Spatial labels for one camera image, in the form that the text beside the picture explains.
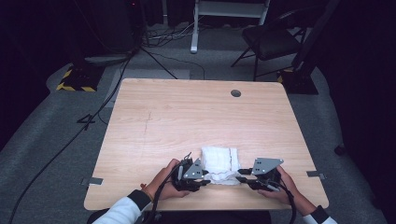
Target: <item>black cuff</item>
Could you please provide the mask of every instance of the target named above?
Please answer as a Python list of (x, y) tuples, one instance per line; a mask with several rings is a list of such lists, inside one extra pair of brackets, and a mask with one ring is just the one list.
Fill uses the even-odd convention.
[(142, 211), (149, 203), (151, 203), (149, 196), (142, 190), (138, 189), (134, 190), (130, 195), (128, 195), (128, 198), (137, 204), (140, 211)]
[(317, 210), (315, 210), (313, 213), (311, 213), (311, 217), (317, 223), (323, 223), (324, 221), (326, 221), (327, 218), (329, 218), (329, 215), (326, 213), (326, 211), (323, 209), (323, 207), (321, 205), (319, 205)]

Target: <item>metal bracket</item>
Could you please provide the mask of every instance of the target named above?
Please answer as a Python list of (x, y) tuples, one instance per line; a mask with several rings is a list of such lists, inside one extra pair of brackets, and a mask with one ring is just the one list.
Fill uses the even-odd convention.
[(327, 176), (324, 174), (319, 173), (318, 171), (307, 171), (306, 174), (309, 177), (318, 176), (320, 179), (327, 179)]
[(102, 185), (103, 183), (103, 178), (96, 178), (96, 177), (90, 177), (90, 178), (85, 178), (82, 177), (81, 181), (79, 182), (80, 185), (88, 187), (89, 185)]
[(253, 165), (253, 169), (251, 170), (251, 174), (252, 175), (265, 175), (282, 163), (283, 163), (282, 159), (257, 158), (254, 161), (254, 165)]
[(202, 179), (204, 178), (201, 160), (197, 159), (194, 164), (183, 175), (184, 179)]

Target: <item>wood grain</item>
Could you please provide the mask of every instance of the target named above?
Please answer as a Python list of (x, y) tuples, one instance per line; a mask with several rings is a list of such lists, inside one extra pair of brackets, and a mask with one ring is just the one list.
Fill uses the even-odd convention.
[[(231, 96), (241, 91), (240, 97)], [(201, 157), (201, 147), (236, 147), (243, 168), (254, 159), (280, 158), (282, 167), (314, 204), (329, 202), (294, 116), (278, 83), (127, 78), (120, 92), (93, 171), (89, 210), (111, 206), (151, 179), (175, 158)], [(159, 203), (158, 210), (283, 209), (247, 185), (209, 185), (183, 199)]]

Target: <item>black cable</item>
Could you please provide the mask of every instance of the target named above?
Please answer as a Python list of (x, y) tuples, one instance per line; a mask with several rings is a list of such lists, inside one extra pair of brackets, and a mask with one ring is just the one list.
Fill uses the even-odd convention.
[(152, 45), (152, 44), (150, 44), (150, 43), (146, 43), (146, 44), (144, 44), (144, 45), (145, 45), (146, 47), (148, 47), (148, 48), (158, 47), (169, 35), (172, 35), (172, 34), (175, 32), (175, 28), (174, 28), (172, 33), (166, 34), (166, 33), (168, 32), (168, 30), (169, 30), (169, 28), (166, 29), (162, 34), (160, 34), (160, 36), (163, 35), (164, 37), (160, 37), (160, 38), (158, 39), (158, 43), (157, 43), (156, 45)]
[(188, 30), (187, 28), (184, 28), (184, 29), (182, 30), (182, 32), (180, 32), (180, 33), (178, 33), (178, 34), (177, 34), (176, 32), (173, 32), (173, 33), (168, 34), (168, 35), (163, 35), (163, 37), (160, 37), (160, 38), (158, 39), (157, 44), (143, 43), (142, 45), (145, 46), (145, 47), (147, 47), (147, 48), (163, 47), (163, 46), (165, 46), (166, 44), (168, 44), (168, 43), (171, 42), (171, 41), (182, 39), (182, 38), (186, 37), (187, 35), (192, 35), (192, 33), (187, 33), (187, 34), (185, 34), (185, 35), (182, 35), (182, 33), (184, 32), (184, 30)]
[(142, 47), (140, 47), (143, 51), (145, 51), (148, 56), (150, 56), (152, 59), (154, 59), (154, 61), (159, 64), (167, 73), (169, 73), (172, 77), (174, 77), (175, 79), (177, 79), (177, 77), (175, 77), (175, 75), (173, 75), (168, 69), (166, 69), (160, 62), (158, 62), (158, 60), (156, 58), (154, 58), (154, 56), (151, 55), (150, 52), (146, 51), (145, 49), (143, 49)]
[(175, 58), (165, 57), (165, 56), (163, 56), (163, 55), (161, 55), (161, 54), (159, 54), (159, 53), (150, 52), (150, 54), (158, 55), (158, 56), (161, 56), (161, 57), (163, 57), (163, 58), (165, 58), (165, 59), (175, 60), (175, 61), (178, 61), (178, 62), (181, 62), (181, 63), (191, 63), (191, 64), (195, 64), (195, 65), (201, 67), (202, 71), (204, 72), (204, 80), (205, 80), (205, 69), (204, 69), (200, 64), (198, 64), (198, 63), (192, 63), (192, 62), (182, 61), (182, 60), (175, 59)]
[(98, 118), (99, 118), (99, 120), (101, 120), (105, 125), (108, 125), (108, 123), (105, 122), (105, 121), (100, 117), (100, 113), (98, 114)]
[(182, 34), (184, 32), (184, 30), (187, 30), (188, 28), (189, 28), (189, 26), (184, 27), (184, 28), (178, 28), (178, 29), (175, 28), (174, 31), (172, 33), (170, 33), (170, 34), (166, 33), (169, 30), (169, 28), (167, 28), (167, 29), (147, 30), (147, 33), (148, 33), (148, 38), (154, 39), (154, 38), (161, 38), (161, 36), (166, 36), (166, 35), (180, 35), (180, 34)]
[(128, 65), (129, 61), (131, 61), (132, 57), (133, 57), (133, 54), (130, 55), (127, 63), (124, 65), (122, 72), (120, 74), (120, 79), (117, 82), (116, 87), (114, 88), (113, 92), (111, 92), (111, 94), (107, 97), (107, 99), (102, 103), (100, 108), (88, 119), (87, 123), (66, 143), (66, 145), (64, 145), (64, 147), (58, 153), (56, 153), (55, 156), (53, 156), (52, 159), (50, 159), (44, 165), (44, 167), (35, 175), (35, 177), (30, 181), (30, 183), (27, 185), (27, 187), (23, 190), (22, 194), (20, 195), (20, 197), (18, 198), (17, 202), (14, 205), (14, 208), (12, 210), (11, 217), (9, 218), (8, 224), (12, 223), (12, 221), (15, 217), (15, 214), (17, 212), (18, 206), (20, 205), (21, 200), (22, 200), (23, 196), (26, 194), (27, 190), (33, 185), (33, 183), (35, 183), (35, 181), (38, 179), (38, 177), (50, 166), (50, 164), (53, 161), (55, 161), (55, 159), (58, 158), (58, 156), (61, 155), (61, 153), (64, 152), (65, 149), (67, 149), (67, 147), (82, 133), (82, 131), (85, 130), (85, 128), (91, 123), (93, 118), (96, 117), (96, 115), (98, 115), (99, 112), (106, 106), (106, 104), (111, 99), (111, 97), (114, 95), (118, 86), (120, 85), (120, 82), (122, 81), (123, 73), (125, 72), (125, 68)]
[(296, 204), (294, 203), (294, 196), (291, 194), (290, 190), (288, 190), (288, 188), (286, 187), (285, 182), (282, 183), (285, 185), (281, 185), (275, 181), (268, 181), (268, 183), (273, 184), (275, 186), (281, 187), (283, 190), (285, 190), (286, 194), (288, 195), (289, 198), (289, 203), (291, 206), (291, 218), (290, 218), (290, 224), (294, 223), (295, 219), (296, 219), (296, 215), (297, 215), (297, 208), (296, 208)]
[(149, 213), (148, 218), (142, 222), (143, 224), (149, 224), (149, 223), (152, 221), (152, 219), (154, 219), (155, 212), (157, 211), (158, 201), (160, 200), (160, 195), (161, 195), (161, 192), (163, 191), (163, 187), (165, 186), (165, 184), (168, 183), (168, 179), (169, 179), (169, 177), (172, 175), (172, 173), (173, 173), (174, 171), (176, 171), (176, 170), (178, 169), (178, 167), (179, 167), (181, 164), (182, 164), (182, 162), (179, 163), (178, 165), (176, 165), (176, 166), (172, 169), (172, 171), (169, 173), (169, 175), (163, 180), (163, 182), (161, 183), (161, 185), (158, 187), (157, 191), (155, 191), (155, 195), (154, 195), (154, 200), (153, 200), (153, 205), (152, 205), (152, 208), (151, 208), (151, 212)]

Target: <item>hole in table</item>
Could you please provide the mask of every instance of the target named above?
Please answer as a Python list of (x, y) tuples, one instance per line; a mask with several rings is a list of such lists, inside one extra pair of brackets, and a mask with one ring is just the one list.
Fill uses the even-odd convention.
[(239, 91), (239, 90), (232, 90), (232, 91), (231, 91), (231, 95), (232, 95), (233, 97), (239, 97), (239, 96), (241, 96), (241, 91)]

